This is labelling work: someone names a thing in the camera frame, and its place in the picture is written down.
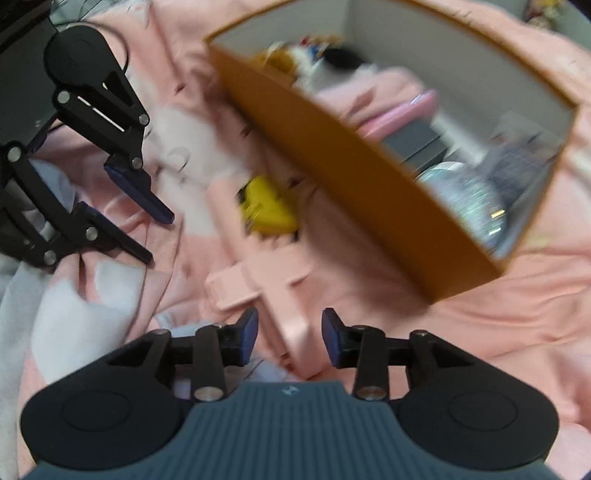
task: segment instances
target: white logo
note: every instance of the white logo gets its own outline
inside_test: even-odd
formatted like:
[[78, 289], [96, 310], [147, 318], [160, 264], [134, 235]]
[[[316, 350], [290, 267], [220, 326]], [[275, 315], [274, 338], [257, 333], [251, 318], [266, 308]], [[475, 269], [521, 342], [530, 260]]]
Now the white logo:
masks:
[[294, 395], [296, 395], [297, 393], [299, 393], [300, 389], [297, 388], [295, 385], [290, 385], [289, 387], [285, 387], [283, 390], [281, 390], [285, 395], [287, 395], [288, 397], [293, 397]]

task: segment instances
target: blanket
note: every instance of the blanket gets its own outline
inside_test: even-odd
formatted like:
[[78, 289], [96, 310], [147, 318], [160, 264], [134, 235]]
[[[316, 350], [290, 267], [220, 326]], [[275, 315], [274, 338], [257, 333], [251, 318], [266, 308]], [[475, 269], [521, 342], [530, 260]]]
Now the blanket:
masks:
[[[325, 307], [349, 325], [404, 338], [427, 329], [535, 386], [556, 405], [560, 431], [548, 464], [565, 479], [591, 469], [591, 54], [560, 35], [534, 30], [501, 9], [467, 0], [421, 0], [510, 44], [583, 107], [543, 210], [500, 279], [429, 306], [395, 262], [322, 190], [301, 194], [303, 242], [314, 269], [295, 287], [316, 340]], [[63, 169], [80, 194], [150, 249], [146, 269], [125, 253], [84, 252], [62, 260], [48, 282], [24, 354], [18, 408], [36, 391], [152, 328], [233, 322], [209, 300], [208, 273], [232, 264], [206, 204], [221, 177], [250, 172], [298, 177], [289, 162], [250, 129], [224, 96], [202, 38], [268, 0], [134, 0], [103, 14], [129, 42], [133, 87], [152, 123], [145, 166], [176, 214], [157, 225], [102, 169], [106, 155], [63, 128], [38, 157]], [[123, 61], [123, 48], [108, 38]], [[314, 378], [331, 369], [316, 349]], [[258, 355], [282, 362], [264, 335]], [[393, 396], [406, 390], [391, 369]], [[20, 475], [33, 466], [18, 432]], [[15, 478], [16, 470], [4, 474]]]

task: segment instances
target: orange box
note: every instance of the orange box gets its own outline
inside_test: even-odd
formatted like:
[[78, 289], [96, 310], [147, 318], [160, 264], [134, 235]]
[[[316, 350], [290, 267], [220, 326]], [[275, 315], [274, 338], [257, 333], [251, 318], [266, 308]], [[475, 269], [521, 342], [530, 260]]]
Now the orange box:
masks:
[[577, 105], [508, 46], [417, 0], [289, 0], [206, 39], [211, 61], [238, 108], [345, 208], [430, 300], [502, 275], [561, 155], [537, 180], [521, 223], [495, 251], [485, 251], [378, 144], [309, 101], [288, 78], [249, 62], [273, 42], [328, 34], [341, 35], [380, 66], [409, 68], [437, 89], [450, 127], [447, 137], [460, 146], [471, 141], [486, 148], [508, 112], [562, 145]]

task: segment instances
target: metal screw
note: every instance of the metal screw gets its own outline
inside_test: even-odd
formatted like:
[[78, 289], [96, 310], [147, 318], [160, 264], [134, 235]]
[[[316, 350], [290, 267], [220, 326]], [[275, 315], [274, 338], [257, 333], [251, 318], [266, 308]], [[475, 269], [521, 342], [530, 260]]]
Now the metal screw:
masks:
[[57, 94], [57, 103], [61, 104], [61, 105], [65, 105], [66, 103], [68, 103], [70, 101], [70, 92], [66, 92], [65, 90], [62, 90], [60, 93]]
[[356, 395], [365, 401], [378, 401], [386, 397], [386, 391], [382, 387], [371, 385], [369, 387], [361, 387], [357, 390]]
[[94, 242], [99, 236], [99, 231], [94, 226], [90, 226], [86, 229], [86, 239]]
[[200, 401], [218, 401], [223, 397], [223, 391], [218, 387], [201, 387], [195, 390], [195, 398]]
[[139, 170], [141, 167], [144, 166], [144, 161], [139, 157], [135, 157], [131, 161], [131, 166], [134, 168], [134, 170]]
[[48, 250], [43, 255], [43, 261], [45, 265], [52, 266], [57, 261], [57, 255], [53, 250]]
[[21, 147], [12, 147], [10, 150], [8, 150], [8, 155], [6, 157], [10, 163], [15, 163], [21, 159], [21, 156]]

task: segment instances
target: ribbed surface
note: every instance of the ribbed surface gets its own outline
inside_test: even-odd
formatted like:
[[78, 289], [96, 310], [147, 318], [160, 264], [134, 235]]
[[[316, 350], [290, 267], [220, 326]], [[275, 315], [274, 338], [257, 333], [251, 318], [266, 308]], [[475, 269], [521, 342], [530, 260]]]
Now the ribbed surface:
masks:
[[348, 396], [338, 383], [244, 384], [200, 405], [153, 457], [110, 472], [43, 465], [27, 480], [557, 480], [542, 463], [483, 473], [420, 450], [385, 404]]

